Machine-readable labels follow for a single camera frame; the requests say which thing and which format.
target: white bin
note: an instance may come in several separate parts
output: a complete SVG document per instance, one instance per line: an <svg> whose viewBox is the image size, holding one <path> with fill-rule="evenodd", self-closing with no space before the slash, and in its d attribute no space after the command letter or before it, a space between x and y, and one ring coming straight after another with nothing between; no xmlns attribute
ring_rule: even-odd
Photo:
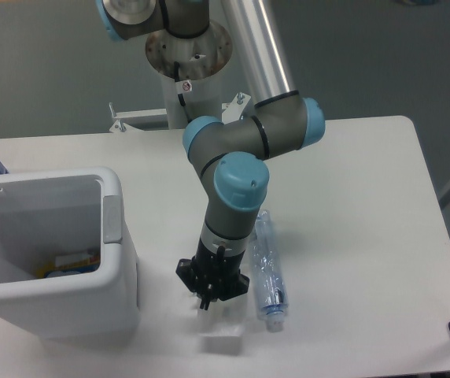
<svg viewBox="0 0 450 378"><path fill-rule="evenodd" d="M36 277L85 250L100 250L96 271ZM137 325L138 258L112 170L0 175L0 317L44 338Z"/></svg>

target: metal pole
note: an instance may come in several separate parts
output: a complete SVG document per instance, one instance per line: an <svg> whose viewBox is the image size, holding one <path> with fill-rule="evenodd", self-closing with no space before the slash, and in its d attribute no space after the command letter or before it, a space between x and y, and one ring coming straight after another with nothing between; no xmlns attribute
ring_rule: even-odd
<svg viewBox="0 0 450 378"><path fill-rule="evenodd" d="M294 91L278 29L266 0L222 0L255 103Z"/></svg>

